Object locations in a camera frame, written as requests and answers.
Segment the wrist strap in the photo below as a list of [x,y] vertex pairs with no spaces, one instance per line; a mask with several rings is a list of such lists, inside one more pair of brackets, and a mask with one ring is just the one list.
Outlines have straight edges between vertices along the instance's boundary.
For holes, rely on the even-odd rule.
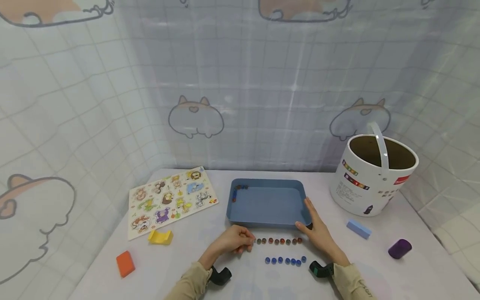
[[232,277],[232,273],[228,268],[223,268],[222,272],[217,272],[215,267],[212,266],[212,275],[210,276],[210,281],[217,285],[222,286],[227,283]]
[[329,263],[325,267],[319,264],[317,261],[313,261],[310,264],[310,270],[318,278],[326,278],[333,276],[333,263]]

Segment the sleeve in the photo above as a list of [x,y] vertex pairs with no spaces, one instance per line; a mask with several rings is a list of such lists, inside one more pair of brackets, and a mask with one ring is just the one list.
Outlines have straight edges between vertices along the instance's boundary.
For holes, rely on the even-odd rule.
[[333,281],[344,300],[376,300],[377,298],[365,285],[357,267],[334,264]]
[[199,262],[194,262],[164,300],[197,300],[205,293],[211,275],[212,269],[205,271]]

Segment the light blue block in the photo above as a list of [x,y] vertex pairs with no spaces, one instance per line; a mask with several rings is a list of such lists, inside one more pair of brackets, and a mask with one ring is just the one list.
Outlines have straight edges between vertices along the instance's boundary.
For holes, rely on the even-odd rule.
[[347,227],[366,240],[368,240],[368,238],[372,234],[372,231],[370,229],[366,228],[364,225],[360,224],[355,220],[349,220]]

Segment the orange block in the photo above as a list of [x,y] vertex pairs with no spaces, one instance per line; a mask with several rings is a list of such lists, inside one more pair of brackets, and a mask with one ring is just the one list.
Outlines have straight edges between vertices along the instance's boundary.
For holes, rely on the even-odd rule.
[[128,251],[117,256],[117,265],[119,266],[120,276],[122,278],[125,278],[128,274],[135,271],[132,256]]

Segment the white table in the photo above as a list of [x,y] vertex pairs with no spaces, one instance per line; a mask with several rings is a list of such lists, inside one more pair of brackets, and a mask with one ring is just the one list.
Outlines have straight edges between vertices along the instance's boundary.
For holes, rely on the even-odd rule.
[[[178,173],[162,169],[150,181]],[[197,260],[207,245],[227,226],[225,218],[230,183],[235,178],[295,179],[303,183],[320,216],[334,239],[349,259],[356,263],[367,285],[381,300],[404,299],[480,299],[467,278],[418,217],[406,199],[398,194],[376,217],[354,216],[338,206],[331,198],[328,183],[330,173],[215,171],[207,174],[220,203],[202,212],[162,228],[171,229],[173,242],[169,246],[149,245],[147,236],[127,241],[127,216],[92,263],[73,292],[70,300],[152,300],[163,299],[192,261]],[[373,233],[364,240],[346,227],[353,218]],[[260,238],[293,238],[297,232],[252,229]],[[413,245],[403,259],[394,260],[387,249],[398,239],[405,238]],[[136,270],[120,278],[115,257],[125,250],[132,254]],[[265,264],[265,257],[283,256],[308,261],[301,267]],[[204,299],[262,300],[262,299],[340,299],[327,279],[316,279],[308,271],[311,261],[324,264],[306,241],[302,245],[255,245],[251,253],[241,258],[221,257],[216,263],[220,271],[228,267],[232,279],[223,287],[210,284]]]

